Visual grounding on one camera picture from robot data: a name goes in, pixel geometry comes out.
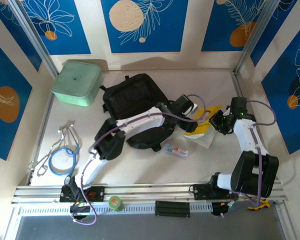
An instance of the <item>green tape roll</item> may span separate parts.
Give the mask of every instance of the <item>green tape roll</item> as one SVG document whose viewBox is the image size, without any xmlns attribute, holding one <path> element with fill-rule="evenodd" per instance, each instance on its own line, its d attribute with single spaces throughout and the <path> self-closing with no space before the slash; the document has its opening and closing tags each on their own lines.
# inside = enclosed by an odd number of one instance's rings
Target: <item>green tape roll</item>
<svg viewBox="0 0 300 240">
<path fill-rule="evenodd" d="M 110 197 L 108 203 L 109 203 L 109 207 L 117 212 L 120 212 L 124 207 L 123 202 L 121 201 L 120 197 L 118 197 L 118 196 Z"/>
</svg>

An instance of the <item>green plastic box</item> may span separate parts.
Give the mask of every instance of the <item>green plastic box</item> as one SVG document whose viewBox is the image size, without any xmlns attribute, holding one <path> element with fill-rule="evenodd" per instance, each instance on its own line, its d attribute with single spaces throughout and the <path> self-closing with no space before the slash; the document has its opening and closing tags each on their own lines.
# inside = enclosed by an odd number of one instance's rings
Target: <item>green plastic box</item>
<svg viewBox="0 0 300 240">
<path fill-rule="evenodd" d="M 67 62 L 52 86 L 56 98 L 68 104 L 89 106 L 104 81 L 99 66 L 84 62 Z"/>
</svg>

